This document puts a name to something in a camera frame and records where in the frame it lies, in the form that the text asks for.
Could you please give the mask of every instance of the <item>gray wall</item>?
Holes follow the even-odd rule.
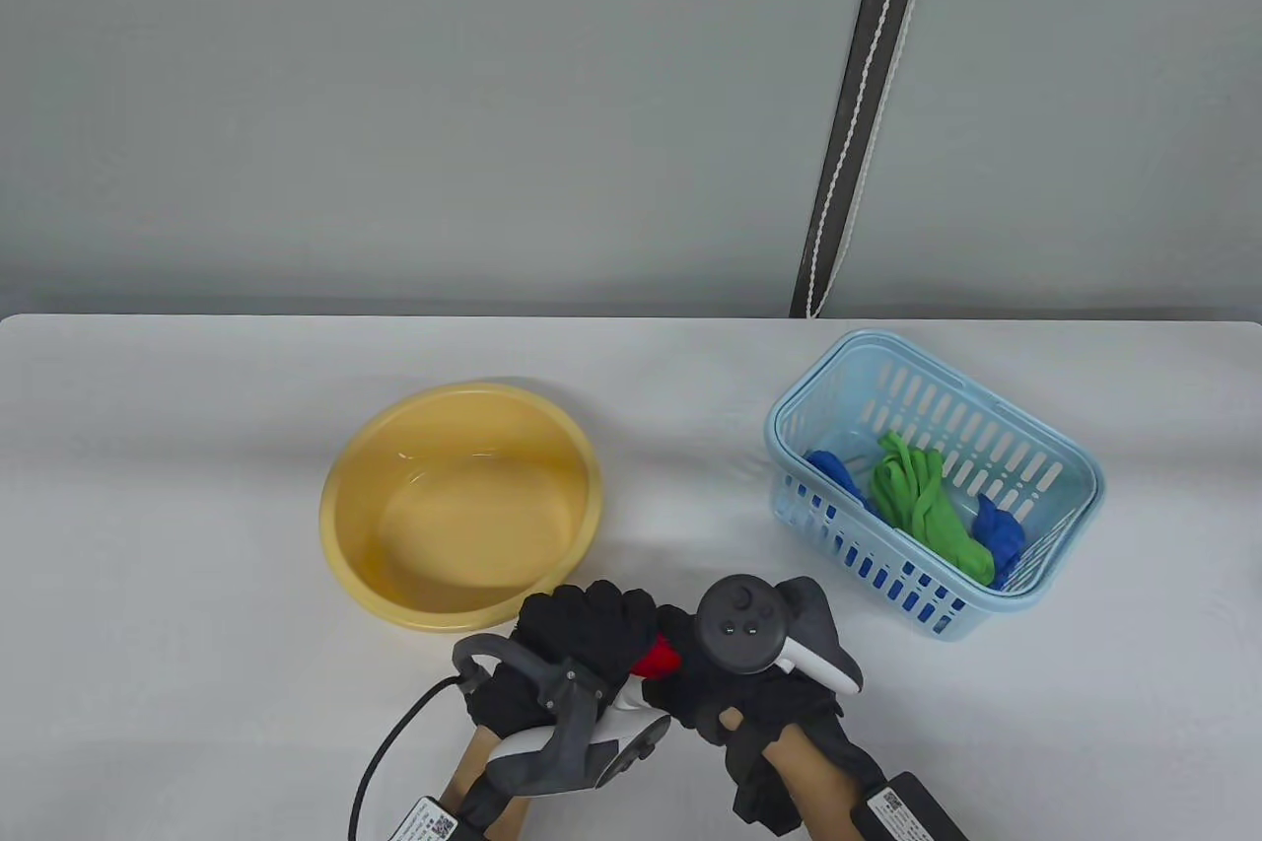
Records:
[[[1262,0],[919,0],[827,313],[1262,314]]]
[[[784,314],[856,3],[0,0],[0,290]]]
[[[856,0],[0,0],[0,299],[787,308]],[[920,0],[829,313],[1262,308],[1262,0]]]

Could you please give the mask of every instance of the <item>white rope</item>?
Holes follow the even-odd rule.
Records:
[[[828,192],[824,196],[824,206],[819,211],[819,224],[815,229],[815,242],[810,251],[810,279],[806,285],[806,317],[817,318],[819,313],[824,311],[824,303],[828,302],[828,295],[833,292],[833,282],[837,279],[837,273],[842,268],[842,259],[846,259],[847,250],[851,248],[851,236],[854,231],[854,222],[858,217],[859,201],[863,198],[863,187],[867,183],[868,165],[872,162],[873,144],[876,143],[876,135],[881,128],[881,119],[885,114],[885,102],[890,96],[890,87],[893,83],[893,75],[899,68],[899,61],[902,58],[902,47],[907,38],[907,25],[911,21],[911,10],[916,6],[916,0],[907,0],[906,11],[902,14],[902,24],[899,27],[899,38],[896,47],[893,49],[893,57],[890,61],[890,71],[885,78],[885,87],[881,90],[881,98],[876,106],[876,119],[872,120],[872,133],[868,135],[867,148],[863,153],[863,164],[859,167],[859,178],[854,184],[854,196],[851,198],[851,213],[847,216],[846,225],[842,229],[842,241],[838,246],[837,259],[833,260],[833,268],[828,277],[828,285],[824,287],[824,292],[819,297],[819,304],[814,304],[815,299],[815,270],[819,265],[819,245],[820,240],[824,237],[824,222],[828,218],[828,210],[833,202],[833,192],[837,188],[837,179],[842,173],[842,167],[846,164],[847,155],[851,150],[851,141],[854,138],[856,124],[858,122],[859,110],[863,106],[863,93],[867,90],[868,69],[872,66],[872,58],[876,56],[876,47],[881,40],[881,34],[885,29],[885,20],[890,11],[891,0],[885,0],[881,4],[881,15],[876,21],[876,33],[872,34],[872,43],[868,47],[867,57],[863,61],[863,69],[859,75],[859,87],[854,96],[854,106],[851,110],[851,124],[846,130],[846,139],[842,143],[842,152],[837,157],[837,165],[833,167],[833,178],[828,183]]]

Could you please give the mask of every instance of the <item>yellow basin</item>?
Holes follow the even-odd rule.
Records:
[[[567,413],[507,385],[410,397],[369,422],[329,470],[321,539],[372,614],[422,630],[510,620],[596,538],[603,487]]]

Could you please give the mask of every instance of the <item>black pole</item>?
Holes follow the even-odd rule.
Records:
[[[817,236],[819,236],[819,255],[815,263],[813,308],[820,308],[820,298],[823,297],[824,288],[828,285],[829,273],[833,270],[833,264],[842,245],[842,232],[846,229],[846,220],[851,213],[854,188],[858,184],[859,169],[863,165],[863,157],[872,140],[872,125],[876,120],[876,110],[881,101],[881,93],[885,91],[886,81],[890,77],[890,64],[893,61],[893,52],[899,42],[899,30],[902,29],[902,20],[906,16],[909,3],[910,0],[890,0],[890,9],[886,13],[885,24],[881,29],[881,38],[876,44],[872,62],[868,67],[863,101],[859,104],[854,133],[846,155],[846,164],[837,178],[833,201],[824,220],[824,232],[818,234],[819,218],[824,211],[824,198],[828,196],[829,183],[833,179],[833,169],[837,167],[838,155],[846,141],[846,134],[851,125],[851,115],[854,111],[854,102],[859,92],[863,64],[872,48],[872,38],[876,34],[881,18],[881,8],[885,4],[885,0],[859,0],[859,11],[854,18],[854,33],[851,35],[851,49],[846,58],[846,71],[842,75],[842,88],[837,97],[837,111],[833,115],[833,130],[828,138],[828,150],[824,152],[824,165],[820,169],[819,187],[815,191],[815,210],[810,215],[810,227],[806,230],[806,245],[803,246],[801,264],[798,266],[798,283],[794,285],[789,317],[806,318],[810,260],[815,251]]]

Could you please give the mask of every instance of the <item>blue cloth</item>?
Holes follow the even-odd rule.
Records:
[[[811,450],[806,453],[806,462],[819,470],[822,475],[828,476],[829,480],[844,489],[852,495],[852,498],[863,503],[863,508],[875,516],[878,519],[881,518],[881,513],[876,510],[872,500],[866,498],[866,495],[859,491],[859,487],[854,485],[854,480],[851,477],[851,471],[846,468],[846,463],[837,458],[835,453],[830,453],[827,450]]]
[[[1012,518],[1012,513],[997,508],[986,494],[978,492],[973,538],[994,556],[994,581],[991,587],[1003,587],[1025,548],[1025,529],[1021,523]]]

